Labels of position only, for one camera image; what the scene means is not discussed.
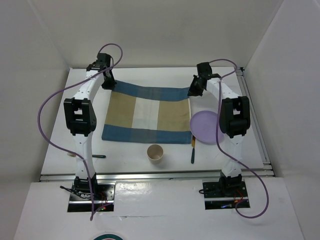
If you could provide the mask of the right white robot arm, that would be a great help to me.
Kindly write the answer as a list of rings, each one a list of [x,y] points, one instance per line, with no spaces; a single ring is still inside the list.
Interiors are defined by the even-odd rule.
[[[201,62],[196,68],[197,74],[193,76],[187,95],[198,97],[208,91],[218,100],[215,141],[226,156],[226,162],[220,172],[217,192],[224,197],[232,197],[242,184],[242,142],[251,126],[250,100],[235,93],[223,82],[225,77],[236,72],[236,64],[232,72],[223,76],[213,73],[209,62]]]

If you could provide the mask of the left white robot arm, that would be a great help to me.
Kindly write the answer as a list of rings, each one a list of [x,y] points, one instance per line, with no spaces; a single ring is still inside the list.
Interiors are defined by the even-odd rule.
[[[82,83],[71,98],[63,102],[66,127],[70,130],[75,143],[77,171],[73,191],[86,199],[97,197],[99,187],[92,157],[92,137],[97,127],[97,117],[93,100],[99,90],[113,90],[116,86],[113,73],[109,67],[113,58],[107,53],[99,53],[96,61],[86,68],[88,81]]]

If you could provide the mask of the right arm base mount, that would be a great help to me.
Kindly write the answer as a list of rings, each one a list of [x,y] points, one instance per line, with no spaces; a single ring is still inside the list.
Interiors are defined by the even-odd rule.
[[[247,187],[244,181],[241,185],[227,193],[223,193],[218,182],[203,182],[202,189],[198,191],[204,197],[206,210],[234,209],[239,203],[238,208],[250,208]]]

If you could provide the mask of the blue tan white placemat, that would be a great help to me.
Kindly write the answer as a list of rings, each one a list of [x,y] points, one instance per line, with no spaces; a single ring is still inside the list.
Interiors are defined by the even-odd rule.
[[[111,91],[101,138],[143,144],[190,144],[187,87],[150,87],[117,81]]]

